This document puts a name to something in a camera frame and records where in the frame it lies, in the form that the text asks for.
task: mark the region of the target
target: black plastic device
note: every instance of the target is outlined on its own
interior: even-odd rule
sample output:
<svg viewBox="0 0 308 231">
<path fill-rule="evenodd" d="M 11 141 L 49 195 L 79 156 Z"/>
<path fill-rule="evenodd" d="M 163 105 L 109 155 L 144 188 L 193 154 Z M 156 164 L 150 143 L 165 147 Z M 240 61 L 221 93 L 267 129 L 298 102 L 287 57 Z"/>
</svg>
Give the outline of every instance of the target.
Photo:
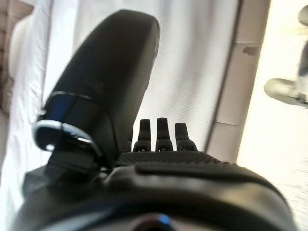
<svg viewBox="0 0 308 231">
<path fill-rule="evenodd" d="M 296 231 L 282 194 L 258 174 L 199 152 L 186 124 L 132 130 L 157 54 L 152 16 L 119 11 L 85 40 L 34 125 L 52 151 L 26 174 L 12 231 Z"/>
</svg>

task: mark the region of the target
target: blurry object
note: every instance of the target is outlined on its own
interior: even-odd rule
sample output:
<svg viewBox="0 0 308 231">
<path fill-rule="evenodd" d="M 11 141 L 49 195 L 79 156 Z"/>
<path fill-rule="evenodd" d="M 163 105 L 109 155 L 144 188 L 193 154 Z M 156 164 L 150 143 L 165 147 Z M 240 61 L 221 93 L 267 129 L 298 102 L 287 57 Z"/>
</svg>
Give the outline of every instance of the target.
<svg viewBox="0 0 308 231">
<path fill-rule="evenodd" d="M 300 11 L 298 20 L 308 26 L 308 6 Z M 283 103 L 308 107 L 308 42 L 302 51 L 297 80 L 273 78 L 265 84 L 264 91 Z"/>
<path fill-rule="evenodd" d="M 308 26 L 308 6 L 305 6 L 298 15 L 298 20 L 301 24 Z"/>
</svg>

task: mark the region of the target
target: ridged rubber surface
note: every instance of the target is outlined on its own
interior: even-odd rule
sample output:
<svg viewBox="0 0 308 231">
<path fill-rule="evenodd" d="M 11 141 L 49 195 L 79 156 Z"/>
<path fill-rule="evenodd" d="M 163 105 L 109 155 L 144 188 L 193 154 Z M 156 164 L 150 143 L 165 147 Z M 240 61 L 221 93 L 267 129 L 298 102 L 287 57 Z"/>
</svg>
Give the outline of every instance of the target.
<svg viewBox="0 0 308 231">
<path fill-rule="evenodd" d="M 136 163 L 173 163 L 173 164 L 208 164 L 224 163 L 203 152 L 174 151 L 174 152 L 140 152 L 123 153 L 117 163 L 118 166 L 129 166 Z"/>
</svg>

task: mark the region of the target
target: white fabric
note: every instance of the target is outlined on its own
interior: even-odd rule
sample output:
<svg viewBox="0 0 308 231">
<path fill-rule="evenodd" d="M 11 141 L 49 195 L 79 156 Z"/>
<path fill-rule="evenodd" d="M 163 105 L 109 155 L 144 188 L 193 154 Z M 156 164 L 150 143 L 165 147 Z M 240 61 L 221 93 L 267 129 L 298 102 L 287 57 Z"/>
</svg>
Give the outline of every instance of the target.
<svg viewBox="0 0 308 231">
<path fill-rule="evenodd" d="M 74 49 L 101 20 L 124 8 L 154 15 L 161 27 L 158 57 L 134 137 L 138 135 L 139 120 L 149 118 L 155 141 L 156 119 L 167 117 L 174 145 L 174 124 L 185 122 L 190 138 L 202 150 L 227 64 L 237 4 L 238 0 L 40 1 L 16 77 L 2 170 L 0 230 L 6 230 L 23 201 L 25 172 L 43 165 L 49 156 L 33 144 L 31 122 Z"/>
<path fill-rule="evenodd" d="M 20 20 L 12 32 L 9 48 L 9 76 L 15 79 L 18 71 L 20 55 L 22 53 L 23 41 L 31 24 L 32 15 Z"/>
<path fill-rule="evenodd" d="M 31 135 L 31 123 L 42 105 L 51 1 L 41 1 L 25 34 L 9 122 L 7 151 L 1 170 L 0 231 L 8 229 L 23 202 L 24 174 L 43 164 Z"/>
</svg>

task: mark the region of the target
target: black rubber housing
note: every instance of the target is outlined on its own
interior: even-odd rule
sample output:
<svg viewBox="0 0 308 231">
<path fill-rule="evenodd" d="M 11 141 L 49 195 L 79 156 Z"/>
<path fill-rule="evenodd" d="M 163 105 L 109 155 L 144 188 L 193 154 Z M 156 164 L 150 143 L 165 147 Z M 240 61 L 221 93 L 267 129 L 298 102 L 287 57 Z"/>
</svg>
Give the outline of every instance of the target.
<svg viewBox="0 0 308 231">
<path fill-rule="evenodd" d="M 82 130 L 96 147 L 100 164 L 112 167 L 131 136 L 159 35 L 159 24 L 150 15 L 120 10 L 107 17 L 75 53 L 38 121 Z M 42 122 L 34 134 L 43 150 L 61 136 L 61 128 L 47 128 Z"/>
</svg>

